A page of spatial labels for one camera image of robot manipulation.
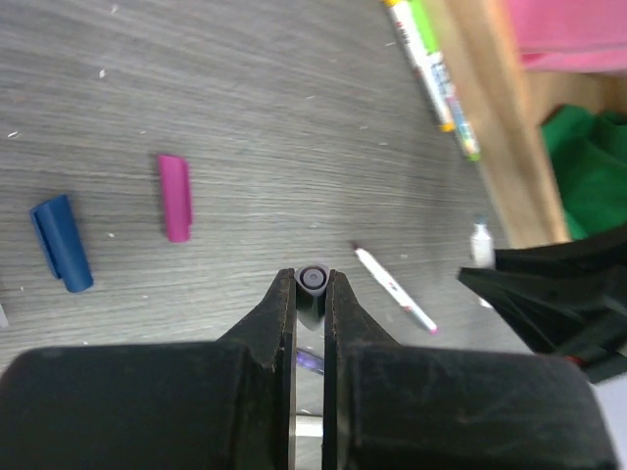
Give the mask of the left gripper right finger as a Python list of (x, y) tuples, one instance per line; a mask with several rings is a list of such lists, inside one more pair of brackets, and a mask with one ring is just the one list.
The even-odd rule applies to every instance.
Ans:
[(602, 410), (572, 362), (403, 346), (340, 271), (326, 288), (326, 469), (614, 469)]

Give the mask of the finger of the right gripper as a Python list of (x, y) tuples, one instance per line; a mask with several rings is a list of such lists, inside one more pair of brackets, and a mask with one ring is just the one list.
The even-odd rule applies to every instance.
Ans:
[(564, 244), (496, 251), (499, 272), (539, 275), (545, 278), (579, 277), (626, 269), (626, 225)]
[(626, 373), (624, 266), (562, 278), (464, 267), (458, 280), (532, 352), (569, 359), (593, 384)]

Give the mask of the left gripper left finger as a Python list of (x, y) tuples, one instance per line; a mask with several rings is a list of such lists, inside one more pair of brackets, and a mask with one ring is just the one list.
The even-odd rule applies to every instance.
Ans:
[(5, 469), (290, 469), (293, 269), (214, 341), (33, 349), (1, 377)]

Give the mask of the teal marker pen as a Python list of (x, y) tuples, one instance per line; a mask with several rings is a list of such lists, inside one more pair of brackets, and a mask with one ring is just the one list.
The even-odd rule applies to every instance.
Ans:
[(322, 438), (322, 416), (312, 414), (297, 414), (295, 418), (294, 434), (298, 438)]

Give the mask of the purple marker pen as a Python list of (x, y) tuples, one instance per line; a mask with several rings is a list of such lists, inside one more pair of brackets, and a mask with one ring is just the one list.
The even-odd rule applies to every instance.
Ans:
[(306, 350), (297, 349), (297, 365), (317, 375), (324, 375), (324, 358)]

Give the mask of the grey marker pen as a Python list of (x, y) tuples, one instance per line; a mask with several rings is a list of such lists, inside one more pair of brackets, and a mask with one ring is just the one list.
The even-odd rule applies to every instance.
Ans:
[(494, 240), (486, 218), (479, 216), (470, 236), (471, 255), (477, 268), (494, 269), (496, 265)]

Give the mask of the magenta marker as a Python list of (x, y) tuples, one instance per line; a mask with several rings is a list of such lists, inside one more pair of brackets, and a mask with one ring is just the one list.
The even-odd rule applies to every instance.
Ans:
[(390, 272), (378, 262), (378, 260), (359, 244), (352, 242), (352, 250), (366, 268), (370, 275), (381, 285), (395, 302), (409, 315), (411, 315), (420, 326), (430, 334), (438, 332), (436, 323), (428, 314), (416, 303), (416, 301), (405, 291), (396, 281)]

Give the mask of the grey pen cap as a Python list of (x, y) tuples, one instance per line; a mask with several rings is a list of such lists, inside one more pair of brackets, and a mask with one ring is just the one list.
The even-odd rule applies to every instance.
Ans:
[(322, 324), (329, 273), (324, 264), (310, 264), (295, 271), (297, 316), (310, 330)]

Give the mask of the magenta pen cap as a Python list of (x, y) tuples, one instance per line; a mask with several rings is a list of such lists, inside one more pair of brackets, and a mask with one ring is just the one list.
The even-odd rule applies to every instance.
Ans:
[(158, 165), (167, 238), (172, 243), (186, 243), (193, 224), (189, 164), (182, 157), (159, 155)]

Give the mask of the blue pen cap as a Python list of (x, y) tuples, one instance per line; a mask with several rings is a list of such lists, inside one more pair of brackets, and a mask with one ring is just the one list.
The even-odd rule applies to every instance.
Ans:
[(39, 204), (29, 216), (52, 276), (70, 293), (90, 289), (94, 279), (69, 196), (62, 194)]

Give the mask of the clear pen cap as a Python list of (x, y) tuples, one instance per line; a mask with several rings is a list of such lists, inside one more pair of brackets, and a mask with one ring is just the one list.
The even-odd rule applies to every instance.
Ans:
[(9, 321), (4, 311), (4, 308), (0, 305), (0, 327), (7, 328), (9, 326)]

